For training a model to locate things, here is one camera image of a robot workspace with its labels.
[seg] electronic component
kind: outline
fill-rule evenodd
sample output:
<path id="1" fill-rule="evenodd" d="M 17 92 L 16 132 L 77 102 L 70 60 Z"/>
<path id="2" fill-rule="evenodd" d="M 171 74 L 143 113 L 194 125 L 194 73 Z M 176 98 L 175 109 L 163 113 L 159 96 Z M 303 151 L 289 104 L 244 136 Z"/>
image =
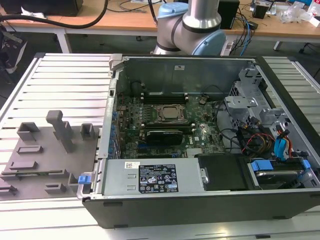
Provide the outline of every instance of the electronic component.
<path id="1" fill-rule="evenodd" d="M 256 29 L 258 28 L 258 26 L 259 26 L 258 23 L 255 23 L 255 22 L 253 22 L 253 21 L 248 21 L 248 24 L 249 24 L 249 28 L 250 28 L 251 30 L 256 30 Z"/>
<path id="2" fill-rule="evenodd" d="M 269 8 L 270 8 L 270 3 L 256 1 L 253 8 L 252 17 L 256 19 L 264 19 L 266 12 L 269 10 Z"/>
<path id="3" fill-rule="evenodd" d="M 157 119 L 155 123 L 185 123 L 183 107 L 181 105 L 156 106 Z"/>
<path id="4" fill-rule="evenodd" d="M 148 145 L 180 145 L 183 140 L 181 131 L 148 131 L 145 141 Z"/>

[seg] connector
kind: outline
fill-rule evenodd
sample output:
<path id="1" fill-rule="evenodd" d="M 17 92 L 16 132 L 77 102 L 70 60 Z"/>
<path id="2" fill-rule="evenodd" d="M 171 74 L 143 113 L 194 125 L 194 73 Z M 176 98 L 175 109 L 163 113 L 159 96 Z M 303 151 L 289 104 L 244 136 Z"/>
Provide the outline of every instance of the connector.
<path id="1" fill-rule="evenodd" d="M 277 137 L 277 139 L 283 139 L 285 136 L 287 136 L 290 133 L 290 131 L 288 129 L 284 130 L 281 134 L 279 134 L 279 136 Z"/>

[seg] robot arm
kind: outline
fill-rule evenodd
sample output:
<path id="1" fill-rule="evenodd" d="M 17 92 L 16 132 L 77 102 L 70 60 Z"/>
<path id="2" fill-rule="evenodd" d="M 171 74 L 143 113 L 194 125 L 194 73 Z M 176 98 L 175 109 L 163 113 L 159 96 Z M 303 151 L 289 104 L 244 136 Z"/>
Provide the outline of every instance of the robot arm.
<path id="1" fill-rule="evenodd" d="M 226 41 L 220 30 L 219 0 L 163 4 L 158 14 L 154 54 L 219 55 Z"/>

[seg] white plastic bag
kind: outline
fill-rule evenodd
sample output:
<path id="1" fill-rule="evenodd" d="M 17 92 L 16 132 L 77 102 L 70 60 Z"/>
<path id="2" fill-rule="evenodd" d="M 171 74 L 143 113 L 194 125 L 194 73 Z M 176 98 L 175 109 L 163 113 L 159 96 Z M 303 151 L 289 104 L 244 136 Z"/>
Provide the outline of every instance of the white plastic bag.
<path id="1" fill-rule="evenodd" d="M 303 15 L 306 11 L 302 8 L 304 7 L 304 3 L 295 1 L 293 5 L 291 5 L 287 10 L 282 11 L 280 14 L 281 22 L 291 23 L 291 22 L 301 22 L 301 15 Z"/>
<path id="2" fill-rule="evenodd" d="M 320 16 L 320 0 L 312 0 L 309 6 L 308 14 L 315 16 Z"/>

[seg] blue latch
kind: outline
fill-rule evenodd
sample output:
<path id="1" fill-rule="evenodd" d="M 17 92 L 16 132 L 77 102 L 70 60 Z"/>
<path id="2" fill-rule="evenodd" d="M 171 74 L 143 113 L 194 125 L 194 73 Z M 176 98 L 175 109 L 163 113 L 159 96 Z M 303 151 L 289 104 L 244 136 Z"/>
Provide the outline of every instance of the blue latch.
<path id="1" fill-rule="evenodd" d="M 251 163 L 254 172 L 256 171 L 271 171 L 274 169 L 270 160 L 255 160 Z"/>
<path id="2" fill-rule="evenodd" d="M 79 176 L 78 184 L 91 184 L 91 176 L 88 176 L 88 175 Z"/>
<path id="3" fill-rule="evenodd" d="M 303 164 L 305 169 L 311 168 L 311 165 L 310 165 L 310 163 L 309 163 L 309 161 L 307 159 L 303 159 L 302 160 L 302 164 Z"/>

